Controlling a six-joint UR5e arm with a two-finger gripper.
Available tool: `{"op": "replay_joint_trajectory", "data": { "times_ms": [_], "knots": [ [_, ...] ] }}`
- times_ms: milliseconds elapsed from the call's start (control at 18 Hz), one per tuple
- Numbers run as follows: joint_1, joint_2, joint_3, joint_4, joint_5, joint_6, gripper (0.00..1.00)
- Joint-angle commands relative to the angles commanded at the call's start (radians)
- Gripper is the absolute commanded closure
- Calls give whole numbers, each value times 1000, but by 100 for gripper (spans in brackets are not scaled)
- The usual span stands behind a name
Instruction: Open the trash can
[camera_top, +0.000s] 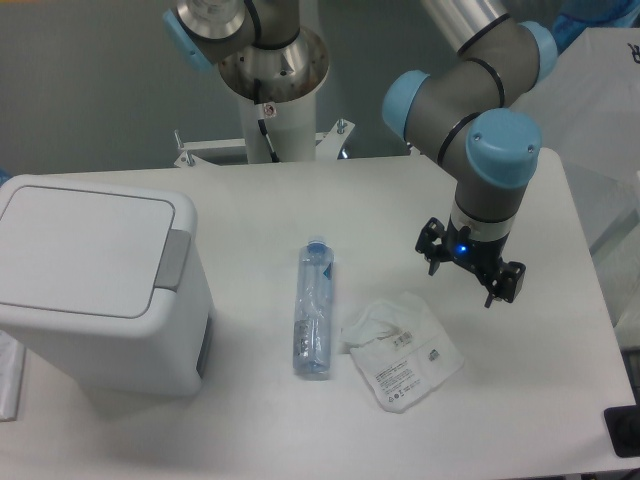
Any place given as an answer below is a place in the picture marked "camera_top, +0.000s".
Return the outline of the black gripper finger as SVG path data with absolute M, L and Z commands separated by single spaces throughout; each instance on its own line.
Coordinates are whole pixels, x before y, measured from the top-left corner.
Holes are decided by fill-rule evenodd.
M 429 275 L 434 275 L 440 264 L 448 261 L 448 251 L 443 243 L 445 237 L 445 226 L 435 217 L 430 218 L 419 233 L 415 251 L 429 264 Z
M 512 303 L 522 289 L 525 272 L 523 263 L 501 261 L 498 269 L 484 283 L 488 291 L 484 307 L 490 308 L 494 301 Z

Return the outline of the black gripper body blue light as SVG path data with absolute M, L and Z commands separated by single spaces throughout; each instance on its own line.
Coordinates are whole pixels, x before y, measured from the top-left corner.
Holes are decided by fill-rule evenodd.
M 472 273 L 482 285 L 499 285 L 509 270 L 502 258 L 509 234 L 509 219 L 485 222 L 468 215 L 451 215 L 441 240 L 441 261 Z

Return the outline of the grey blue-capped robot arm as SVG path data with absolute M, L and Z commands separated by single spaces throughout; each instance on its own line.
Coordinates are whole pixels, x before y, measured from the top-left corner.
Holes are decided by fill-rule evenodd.
M 447 222 L 429 220 L 416 243 L 431 271 L 451 262 L 473 274 L 489 302 L 512 302 L 525 266 L 503 248 L 538 164 L 541 132 L 512 104 L 553 70 L 557 47 L 535 22 L 499 1 L 428 1 L 425 10 L 459 56 L 445 75 L 418 70 L 389 87 L 382 117 L 401 140 L 456 180 Z M 327 77 L 322 40 L 296 1 L 178 1 L 169 37 L 197 70 L 216 68 L 238 98 L 252 163 L 312 160 L 315 93 Z

